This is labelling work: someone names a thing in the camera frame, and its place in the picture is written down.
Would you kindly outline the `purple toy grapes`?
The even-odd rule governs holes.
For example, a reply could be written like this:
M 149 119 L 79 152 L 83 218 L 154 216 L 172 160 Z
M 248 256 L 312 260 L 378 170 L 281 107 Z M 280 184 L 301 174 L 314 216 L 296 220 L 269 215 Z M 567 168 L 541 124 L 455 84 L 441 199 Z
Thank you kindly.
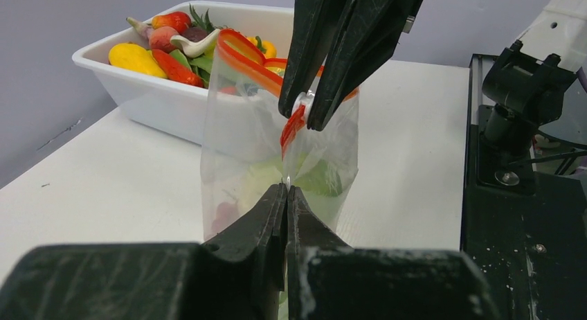
M 213 234 L 217 234 L 230 226 L 240 217 L 238 206 L 235 203 L 222 202 L 217 206 L 215 219 L 211 224 Z

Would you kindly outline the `clear zip top bag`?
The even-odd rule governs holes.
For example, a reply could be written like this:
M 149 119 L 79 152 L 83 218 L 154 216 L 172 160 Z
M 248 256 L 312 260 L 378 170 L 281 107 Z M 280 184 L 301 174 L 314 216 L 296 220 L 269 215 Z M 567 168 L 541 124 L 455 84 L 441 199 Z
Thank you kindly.
M 200 319 L 350 319 L 361 285 L 336 223 L 358 172 L 359 90 L 327 127 L 312 90 L 278 110 L 286 60 L 219 32 L 201 156 L 205 242 L 192 281 Z

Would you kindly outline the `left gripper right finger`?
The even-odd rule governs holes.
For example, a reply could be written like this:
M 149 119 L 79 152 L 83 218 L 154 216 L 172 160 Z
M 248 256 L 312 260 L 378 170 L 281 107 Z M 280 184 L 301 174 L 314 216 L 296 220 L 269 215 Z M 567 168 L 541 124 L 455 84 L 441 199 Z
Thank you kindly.
M 488 282 L 465 253 L 351 247 L 287 198 L 290 319 L 498 319 Z

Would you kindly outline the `green toy cabbage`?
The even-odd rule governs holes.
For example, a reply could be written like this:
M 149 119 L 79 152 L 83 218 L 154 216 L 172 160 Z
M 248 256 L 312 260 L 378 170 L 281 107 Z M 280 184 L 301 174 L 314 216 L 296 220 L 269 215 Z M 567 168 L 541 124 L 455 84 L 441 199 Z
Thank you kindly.
M 270 185 L 282 181 L 282 169 L 280 156 L 254 163 L 245 174 L 242 191 L 249 195 L 265 191 Z M 292 184 L 325 197 L 335 197 L 343 193 L 343 182 L 335 166 L 306 153 L 298 156 Z

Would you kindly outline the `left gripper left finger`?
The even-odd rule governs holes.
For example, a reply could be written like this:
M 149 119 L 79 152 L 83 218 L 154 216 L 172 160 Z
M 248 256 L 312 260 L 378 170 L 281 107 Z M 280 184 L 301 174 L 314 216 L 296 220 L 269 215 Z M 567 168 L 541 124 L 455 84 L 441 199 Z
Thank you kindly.
M 2 319 L 276 319 L 285 185 L 204 243 L 44 245 L 1 288 Z

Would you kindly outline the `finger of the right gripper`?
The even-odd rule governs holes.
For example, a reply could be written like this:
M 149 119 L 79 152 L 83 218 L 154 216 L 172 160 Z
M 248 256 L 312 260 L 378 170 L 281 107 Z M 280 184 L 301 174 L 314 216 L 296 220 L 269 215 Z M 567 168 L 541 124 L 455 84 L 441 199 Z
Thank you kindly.
M 349 0 L 295 0 L 293 30 L 287 65 L 278 100 L 278 111 L 286 117 L 294 112 L 294 103 L 301 93 L 312 90 L 317 110 L 326 106 L 324 90 L 315 78 L 327 60 Z
M 394 54 L 423 0 L 347 0 L 307 119 L 322 131 L 343 100 Z

